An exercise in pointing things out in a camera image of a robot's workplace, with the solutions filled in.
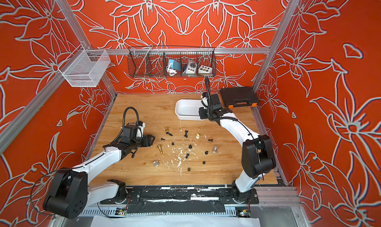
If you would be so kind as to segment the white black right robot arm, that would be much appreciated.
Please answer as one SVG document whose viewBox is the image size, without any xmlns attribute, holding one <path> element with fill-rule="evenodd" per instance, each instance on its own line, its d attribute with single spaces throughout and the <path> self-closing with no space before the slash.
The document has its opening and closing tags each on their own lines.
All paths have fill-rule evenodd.
<svg viewBox="0 0 381 227">
<path fill-rule="evenodd" d="M 243 171 L 233 181 L 231 193 L 236 203 L 249 201 L 254 185 L 276 167 L 272 141 L 267 135 L 259 135 L 244 125 L 235 114 L 224 108 L 217 94 L 212 94 L 209 78 L 204 78 L 206 92 L 202 94 L 202 108 L 198 113 L 202 120 L 216 122 L 229 131 L 242 145 Z"/>
</svg>

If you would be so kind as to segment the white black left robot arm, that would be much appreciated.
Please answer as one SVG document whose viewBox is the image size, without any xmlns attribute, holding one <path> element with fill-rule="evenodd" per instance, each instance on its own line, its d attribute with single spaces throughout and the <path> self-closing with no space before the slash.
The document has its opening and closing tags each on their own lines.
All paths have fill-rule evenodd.
<svg viewBox="0 0 381 227">
<path fill-rule="evenodd" d="M 74 219 L 93 204 L 106 200 L 110 203 L 129 205 L 132 195 L 126 190 L 125 182 L 108 179 L 103 184 L 91 185 L 99 174 L 127 156 L 135 157 L 139 148 L 151 147 L 155 137 L 144 134 L 145 123 L 138 111 L 128 107 L 124 112 L 133 111 L 134 123 L 122 120 L 122 128 L 117 137 L 104 145 L 103 152 L 72 168 L 61 168 L 52 172 L 53 180 L 43 202 L 43 209 L 55 215 Z"/>
</svg>

